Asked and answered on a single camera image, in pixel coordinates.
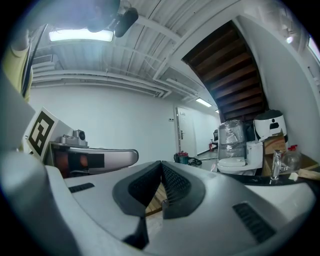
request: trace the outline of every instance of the white wall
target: white wall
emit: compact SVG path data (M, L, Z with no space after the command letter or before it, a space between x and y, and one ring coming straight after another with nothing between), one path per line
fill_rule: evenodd
M320 162L319 96L302 58L258 21L243 16L237 21L257 54L270 109L283 112L289 143Z
M105 87L64 86L33 88L29 104L36 113L45 107L73 129L85 131L92 148L136 149L138 164L173 161L178 151L175 122L169 122L169 118L176 120L174 101ZM208 111L205 106L195 106ZM210 117L216 117L195 109L192 114L197 124L197 149L202 152L217 129L209 129L208 125L215 124Z

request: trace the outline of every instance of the white ceiling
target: white ceiling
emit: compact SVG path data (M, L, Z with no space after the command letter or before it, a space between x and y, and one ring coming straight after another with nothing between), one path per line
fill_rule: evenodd
M212 33L215 29L232 19L223 18L214 25L205 28L221 10L238 4L238 0L129 0L131 6L139 13L138 21L121 38L114 38L112 42L100 41L60 41L51 42L49 31L53 30L48 26L39 44L37 55L43 56L55 54L60 65L56 69L65 71L77 71L68 77L63 71L57 74L52 72L34 74L32 86L47 85L49 81L64 82L65 79L73 78L72 83L77 82L74 75L85 72L86 76L81 77L82 83L97 83L95 76L88 75L88 71L101 77L113 78L112 84L124 86L125 81L131 81L140 85L156 86L164 93L151 92L153 96L164 98L192 101L203 98L214 105L216 103L205 89L196 74L181 61L197 43ZM99 83L110 83L106 79L100 79Z

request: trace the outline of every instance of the doorway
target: doorway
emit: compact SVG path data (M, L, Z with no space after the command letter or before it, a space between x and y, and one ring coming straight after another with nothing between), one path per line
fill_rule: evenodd
M187 152L189 157L196 157L196 137L192 112L183 107L176 107L175 111L179 151Z

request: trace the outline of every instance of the ceiling light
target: ceiling light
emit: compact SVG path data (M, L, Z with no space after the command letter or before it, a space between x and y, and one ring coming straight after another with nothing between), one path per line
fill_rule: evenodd
M90 32L86 28L62 29L49 32L49 37L51 41L87 39L111 42L114 37L114 33L108 30L102 30L100 32Z
M286 42L287 42L288 44L291 44L293 40L294 40L294 37L293 37L293 36L289 36L289 37L286 39Z
M203 105L205 105L205 106L207 106L208 108L210 108L212 106L208 102L204 101L202 98L198 98L196 101L201 103L201 104L203 104Z

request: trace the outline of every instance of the camera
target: camera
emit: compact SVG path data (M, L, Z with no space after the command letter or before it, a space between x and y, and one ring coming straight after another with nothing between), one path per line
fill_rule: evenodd
M88 142L86 141L86 134L83 130L74 130L72 136L63 135L60 137L59 142L73 147L87 148Z

